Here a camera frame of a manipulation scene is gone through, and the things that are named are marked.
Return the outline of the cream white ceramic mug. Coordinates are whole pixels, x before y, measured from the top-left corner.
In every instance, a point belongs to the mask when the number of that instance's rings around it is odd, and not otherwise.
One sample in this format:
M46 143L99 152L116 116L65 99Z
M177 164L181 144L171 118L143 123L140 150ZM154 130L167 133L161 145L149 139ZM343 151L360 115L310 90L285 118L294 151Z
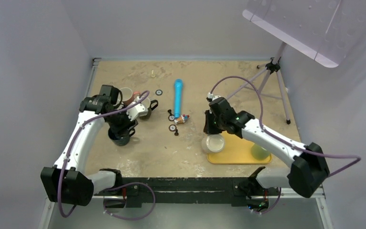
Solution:
M202 139L201 147L207 154L219 153L225 148L225 139L221 134L206 135Z

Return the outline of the dark blue ceramic mug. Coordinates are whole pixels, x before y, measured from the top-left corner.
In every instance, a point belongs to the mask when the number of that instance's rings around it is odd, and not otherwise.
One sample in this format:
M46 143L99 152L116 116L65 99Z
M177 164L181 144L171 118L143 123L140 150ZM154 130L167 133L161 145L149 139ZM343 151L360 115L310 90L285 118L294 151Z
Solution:
M111 139L111 141L116 144L117 146L125 146L130 142L131 137L136 133L136 130L133 128L129 131L129 133L116 136L112 130L108 129L108 137Z

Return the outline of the grey teal ceramic mug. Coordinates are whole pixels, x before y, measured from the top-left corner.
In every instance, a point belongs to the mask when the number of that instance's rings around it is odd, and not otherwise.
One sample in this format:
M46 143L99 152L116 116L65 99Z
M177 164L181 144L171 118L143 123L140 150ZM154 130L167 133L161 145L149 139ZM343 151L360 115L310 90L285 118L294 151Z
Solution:
M122 94L122 103L125 106L128 106L133 101L133 91L131 88L123 87L120 88L120 92Z

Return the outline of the black ceramic mug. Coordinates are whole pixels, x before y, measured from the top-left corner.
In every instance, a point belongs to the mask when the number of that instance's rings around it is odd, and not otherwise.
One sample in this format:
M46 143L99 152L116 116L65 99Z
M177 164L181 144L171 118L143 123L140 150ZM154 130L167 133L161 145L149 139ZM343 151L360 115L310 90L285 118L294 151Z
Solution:
M142 104L145 106L145 108L147 109L147 113L146 113L146 115L141 115L141 116L139 116L139 118L141 119L141 120L148 120L150 117L151 117L151 115L152 115L152 111L154 110L154 109L156 109L157 108L157 106L159 105L159 102L158 102L158 100L151 100L150 98L146 98L143 102L142 102Z

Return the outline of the pink ceramic mug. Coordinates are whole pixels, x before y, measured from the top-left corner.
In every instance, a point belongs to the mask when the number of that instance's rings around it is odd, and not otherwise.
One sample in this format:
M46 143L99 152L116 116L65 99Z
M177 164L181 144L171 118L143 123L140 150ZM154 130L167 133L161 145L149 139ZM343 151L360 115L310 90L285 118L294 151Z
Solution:
M128 103L132 103L137 97L139 97L141 95L140 92L131 92L130 93L130 98L128 100L126 100Z

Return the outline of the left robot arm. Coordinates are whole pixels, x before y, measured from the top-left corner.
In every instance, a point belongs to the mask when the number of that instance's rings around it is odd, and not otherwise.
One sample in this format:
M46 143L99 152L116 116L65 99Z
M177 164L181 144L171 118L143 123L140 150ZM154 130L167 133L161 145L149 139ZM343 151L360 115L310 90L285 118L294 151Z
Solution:
M106 190L118 195L123 189L121 173L116 169L101 169L85 176L85 165L102 126L109 125L111 136L127 139L134 134L137 118L148 109L141 98L125 105L120 89L102 85L98 95L86 97L79 108L75 129L60 157L51 167L44 167L41 180L51 202L86 206L92 196Z

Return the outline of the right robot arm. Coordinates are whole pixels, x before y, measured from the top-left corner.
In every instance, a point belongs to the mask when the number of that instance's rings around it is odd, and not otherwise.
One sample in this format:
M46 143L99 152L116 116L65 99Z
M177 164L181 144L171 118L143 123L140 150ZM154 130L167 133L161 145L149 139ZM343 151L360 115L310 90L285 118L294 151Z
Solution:
M328 178L329 168L322 148L311 143L305 145L285 137L267 126L260 126L254 115L236 112L221 96L207 96L209 109L204 112L204 133L216 135L226 132L253 142L266 149L288 166L288 170L268 170L260 167L249 177L248 187L254 194L267 188L292 188L302 197L309 198Z

